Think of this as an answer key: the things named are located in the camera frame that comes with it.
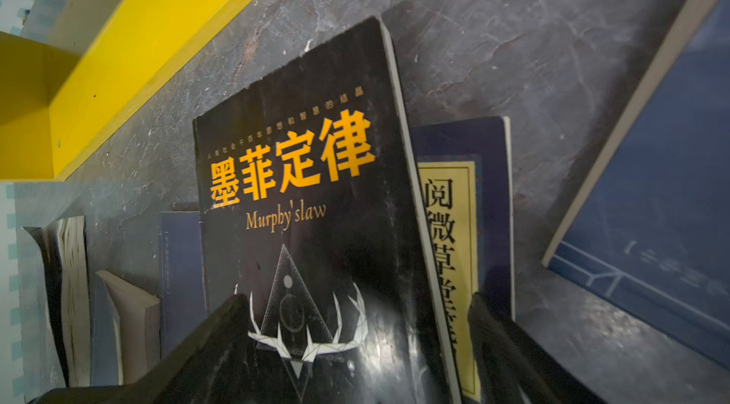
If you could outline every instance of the yellow shelf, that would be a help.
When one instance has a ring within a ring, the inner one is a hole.
[[[46,92],[55,90],[73,56],[30,41],[10,44],[11,35],[0,39],[0,68],[13,64],[5,46],[19,51],[32,44],[24,63],[36,70],[14,91],[0,92],[4,109],[23,103],[13,113],[17,120],[0,124],[0,157],[8,167],[0,179],[65,180],[250,2],[122,0],[50,102]],[[35,81],[42,92],[17,92]],[[11,150],[11,141],[33,152]]]

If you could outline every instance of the marble surface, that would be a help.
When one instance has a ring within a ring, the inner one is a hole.
[[[193,117],[382,14],[411,125],[512,119],[517,322],[608,402],[728,402],[730,372],[539,263],[683,1],[255,0],[66,183],[18,184],[17,221],[86,215],[89,272],[156,293],[159,212],[197,207]]]

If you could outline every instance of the yellow label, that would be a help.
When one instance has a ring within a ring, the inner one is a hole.
[[[418,171],[461,391],[481,402],[467,320],[471,296],[479,286],[474,167],[474,162],[425,162],[418,164]]]

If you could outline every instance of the book title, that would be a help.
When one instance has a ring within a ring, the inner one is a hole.
[[[363,94],[362,87],[355,89],[355,97]],[[348,101],[347,94],[340,96],[340,103]],[[333,108],[333,101],[325,102],[326,109]],[[313,116],[318,116],[319,107],[313,107]],[[306,112],[299,115],[300,121],[306,119]],[[287,120],[287,124],[293,125],[294,117]],[[266,133],[271,134],[272,127],[266,128]],[[283,128],[283,123],[278,122],[277,129]],[[246,149],[245,153],[237,159],[243,168],[236,171],[236,159],[228,157],[222,161],[210,165],[212,175],[212,186],[210,188],[211,198],[214,201],[213,208],[231,206],[241,201],[239,189],[242,187],[243,195],[250,195],[254,201],[267,198],[269,190],[285,193],[289,186],[309,187],[319,184],[323,176],[314,173],[312,166],[314,162],[309,158],[312,146],[315,143],[322,143],[322,150],[319,159],[327,164],[328,177],[330,181],[340,180],[340,172],[348,171],[351,177],[360,176],[360,167],[375,162],[375,155],[370,153],[370,144],[367,142],[366,130],[370,128],[370,121],[365,119],[361,111],[344,109],[340,112],[339,120],[333,121],[325,117],[319,133],[307,129],[304,133],[297,134],[289,130],[286,134],[287,140],[278,141],[272,149],[268,144]],[[256,134],[263,136],[263,131]],[[253,141],[253,135],[249,135],[248,141]],[[223,154],[229,149],[234,150],[235,143],[223,148]],[[221,156],[219,150],[214,151],[216,157]],[[271,169],[271,158],[277,157],[283,163],[283,174],[275,175]]]

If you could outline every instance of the white antlers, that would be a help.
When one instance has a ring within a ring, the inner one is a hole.
[[[359,313],[358,324],[355,327],[355,334],[352,335],[352,340],[350,342],[340,343],[340,334],[342,334],[342,314],[340,313],[340,303],[337,301],[337,296],[332,293],[332,296],[334,298],[334,308],[337,311],[337,331],[334,333],[334,338],[331,343],[313,343],[312,335],[309,334],[309,327],[307,326],[306,349],[305,353],[302,355],[302,362],[314,363],[317,355],[346,352],[347,350],[355,349],[361,346],[365,341],[365,337],[367,336],[367,316],[365,314],[365,302],[363,301],[363,296],[360,294],[360,289],[358,288],[357,284],[353,282],[352,285],[355,286],[355,291],[357,292],[357,300],[355,301],[349,295],[348,299],[350,299],[351,303],[354,305],[355,309],[357,309]],[[253,293],[251,293],[249,308],[251,312],[251,325],[253,326],[255,333],[251,333],[251,331],[249,331],[248,337],[262,344],[274,347],[279,353],[280,357],[291,360],[291,354],[289,354],[289,351],[286,348],[286,345],[284,345],[284,342],[281,338],[281,325],[277,325],[277,337],[265,336],[261,334],[259,326],[256,324],[256,320],[253,318]]]

